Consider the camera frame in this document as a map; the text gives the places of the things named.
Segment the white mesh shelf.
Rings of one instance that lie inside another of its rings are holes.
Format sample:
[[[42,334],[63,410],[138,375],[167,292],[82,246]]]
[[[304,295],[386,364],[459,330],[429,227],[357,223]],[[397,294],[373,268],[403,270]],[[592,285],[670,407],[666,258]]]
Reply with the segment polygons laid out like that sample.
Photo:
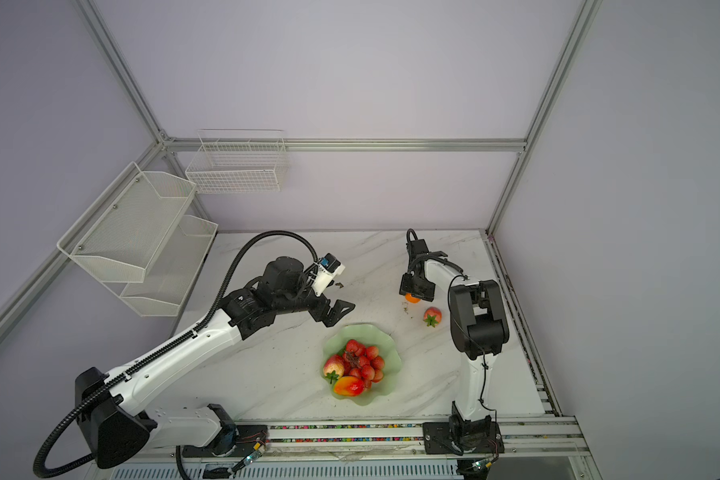
[[[196,184],[162,171],[126,167],[57,242],[101,283],[142,283],[187,213]]]
[[[216,237],[214,222],[185,215],[143,283],[129,283],[120,299],[141,317],[176,317]]]

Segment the white mesh lower shelf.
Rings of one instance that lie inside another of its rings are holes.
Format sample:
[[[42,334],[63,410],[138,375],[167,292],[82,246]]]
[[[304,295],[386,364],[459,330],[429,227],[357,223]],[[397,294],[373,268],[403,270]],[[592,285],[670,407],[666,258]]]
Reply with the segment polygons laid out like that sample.
[[[216,237],[214,222],[185,215],[143,283],[129,283],[120,299],[141,317],[176,317]]]

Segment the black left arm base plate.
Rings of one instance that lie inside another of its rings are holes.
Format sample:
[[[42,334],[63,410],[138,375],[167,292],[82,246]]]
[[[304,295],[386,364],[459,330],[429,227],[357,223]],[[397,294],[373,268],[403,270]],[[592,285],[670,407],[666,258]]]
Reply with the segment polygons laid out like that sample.
[[[254,451],[258,441],[265,443],[269,428],[264,424],[237,425],[235,429],[223,427],[219,434],[206,446],[184,446],[184,458],[242,458]]]

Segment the red fake strawberry apple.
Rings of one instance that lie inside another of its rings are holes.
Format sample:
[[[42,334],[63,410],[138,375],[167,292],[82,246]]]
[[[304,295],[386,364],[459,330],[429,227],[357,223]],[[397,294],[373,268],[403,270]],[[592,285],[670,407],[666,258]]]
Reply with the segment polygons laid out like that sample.
[[[423,316],[423,321],[429,327],[437,327],[443,320],[443,313],[436,307],[428,308]]]

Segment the red yellow fake mango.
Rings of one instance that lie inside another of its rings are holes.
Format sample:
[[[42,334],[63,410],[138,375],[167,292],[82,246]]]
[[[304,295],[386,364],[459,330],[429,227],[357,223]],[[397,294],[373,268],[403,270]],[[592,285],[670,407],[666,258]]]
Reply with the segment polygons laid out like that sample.
[[[355,376],[343,376],[333,386],[333,392],[342,397],[357,397],[366,390],[365,381]]]

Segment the aluminium front rail frame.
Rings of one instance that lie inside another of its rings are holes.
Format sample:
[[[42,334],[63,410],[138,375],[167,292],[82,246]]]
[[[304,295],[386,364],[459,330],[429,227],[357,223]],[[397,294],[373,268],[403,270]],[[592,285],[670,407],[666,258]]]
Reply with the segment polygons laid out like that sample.
[[[443,420],[280,421],[262,453],[239,472],[239,455],[176,463],[172,448],[140,454],[89,479],[599,479],[573,417],[502,417],[489,438],[456,443]]]

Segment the white mesh upper shelf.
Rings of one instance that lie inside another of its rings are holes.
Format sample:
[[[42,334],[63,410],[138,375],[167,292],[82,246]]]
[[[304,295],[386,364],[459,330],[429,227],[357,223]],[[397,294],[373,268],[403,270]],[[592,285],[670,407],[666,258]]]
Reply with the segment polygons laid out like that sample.
[[[162,171],[126,167],[57,242],[101,283],[142,283],[187,213],[196,184]]]

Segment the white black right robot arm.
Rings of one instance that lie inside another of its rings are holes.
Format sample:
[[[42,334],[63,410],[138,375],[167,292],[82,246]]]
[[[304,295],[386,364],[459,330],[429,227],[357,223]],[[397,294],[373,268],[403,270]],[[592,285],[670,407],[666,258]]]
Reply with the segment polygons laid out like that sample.
[[[497,281],[471,280],[463,267],[443,251],[432,251],[415,230],[406,232],[408,265],[399,293],[432,302],[445,294],[453,344],[462,357],[459,390],[443,427],[424,427],[425,443],[456,455],[487,448],[499,452],[497,410],[487,403],[497,356],[508,343],[510,329]]]

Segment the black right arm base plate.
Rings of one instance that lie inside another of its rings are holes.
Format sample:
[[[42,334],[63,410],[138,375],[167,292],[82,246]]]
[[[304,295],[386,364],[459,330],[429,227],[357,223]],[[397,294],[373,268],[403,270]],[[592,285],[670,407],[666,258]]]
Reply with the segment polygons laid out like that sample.
[[[501,455],[505,452],[503,434],[497,422],[465,421],[460,425],[425,422],[422,427],[424,449],[428,455]]]

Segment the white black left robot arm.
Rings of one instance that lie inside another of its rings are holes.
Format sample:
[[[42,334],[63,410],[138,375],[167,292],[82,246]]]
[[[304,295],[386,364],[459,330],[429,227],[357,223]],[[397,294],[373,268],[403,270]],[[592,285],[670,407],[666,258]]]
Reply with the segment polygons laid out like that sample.
[[[97,466],[119,466],[148,448],[193,446],[214,456],[232,453],[241,435],[220,404],[173,413],[150,413],[148,406],[180,378],[272,325],[279,315],[307,312],[334,326],[355,307],[343,300],[331,302],[324,294],[344,269],[332,254],[311,267],[279,257],[263,275],[223,297],[206,325],[196,324],[149,352],[144,366],[133,361],[108,373],[92,368],[81,374],[76,388],[82,400],[106,381],[124,377],[85,408],[78,422]]]

